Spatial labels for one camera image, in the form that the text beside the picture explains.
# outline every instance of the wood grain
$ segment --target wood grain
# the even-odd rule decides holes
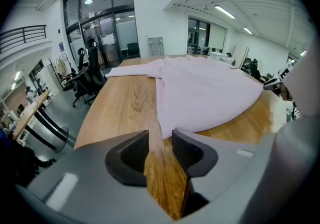
[[[121,66],[145,64],[158,58],[160,57],[125,60]],[[238,69],[234,71],[248,76]],[[150,153],[144,171],[147,189],[173,219],[179,219],[182,216],[188,181],[172,152],[171,138],[165,141],[162,139],[156,112],[155,83],[154,78],[146,75],[109,78],[83,122],[75,148],[130,132],[149,130]],[[263,91],[244,113],[199,134],[258,143],[264,134],[276,132],[277,127],[283,124],[282,119],[275,118],[275,108],[279,102],[280,99],[273,92]]]
[[[13,136],[12,136],[13,140],[16,140],[20,136],[20,134],[22,133],[22,131],[24,130],[24,128],[26,127],[26,125],[28,124],[30,119],[33,117],[35,112],[39,109],[40,105],[46,100],[49,93],[50,93],[50,90],[47,90],[47,91],[43,92],[40,96],[37,96],[34,99],[34,102],[37,103],[35,108],[33,108],[32,105],[28,105],[23,110],[23,112],[21,113],[20,118],[18,120],[17,126],[13,132]]]

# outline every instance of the railing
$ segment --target railing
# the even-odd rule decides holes
[[[45,39],[46,25],[26,26],[0,34],[0,54],[19,45]]]

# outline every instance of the gray floor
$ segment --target gray floor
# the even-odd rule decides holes
[[[28,135],[25,146],[33,149],[36,157],[38,157],[40,160],[45,161],[50,158],[55,158],[58,160],[64,155],[72,152],[73,146],[76,142],[76,137],[90,108],[90,105],[85,104],[82,98],[75,103],[76,107],[73,108],[72,102],[74,100],[75,93],[73,90],[59,92],[54,98],[51,99],[45,108],[46,114],[58,126],[67,127],[69,129],[68,142],[60,153],[55,153],[52,149],[43,145],[32,135]],[[38,120],[32,129],[56,148],[62,148],[63,141],[54,136]]]

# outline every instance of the paper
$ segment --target paper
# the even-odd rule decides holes
[[[115,43],[115,38],[113,34],[109,34],[105,37],[102,37],[102,44],[103,45],[110,45]]]

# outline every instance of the fluorescent light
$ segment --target fluorescent light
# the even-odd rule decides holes
[[[252,32],[250,32],[248,28],[244,27],[243,29],[245,29],[248,33],[252,34]]]
[[[15,78],[14,78],[15,81],[19,78],[19,74],[20,74],[20,73],[21,73],[21,71],[18,71],[18,72],[16,73]]]
[[[217,10],[220,10],[221,12],[225,13],[228,17],[231,17],[232,19],[235,19],[235,17],[233,15],[231,15],[228,11],[224,10],[222,7],[220,6],[215,6],[215,8]]]

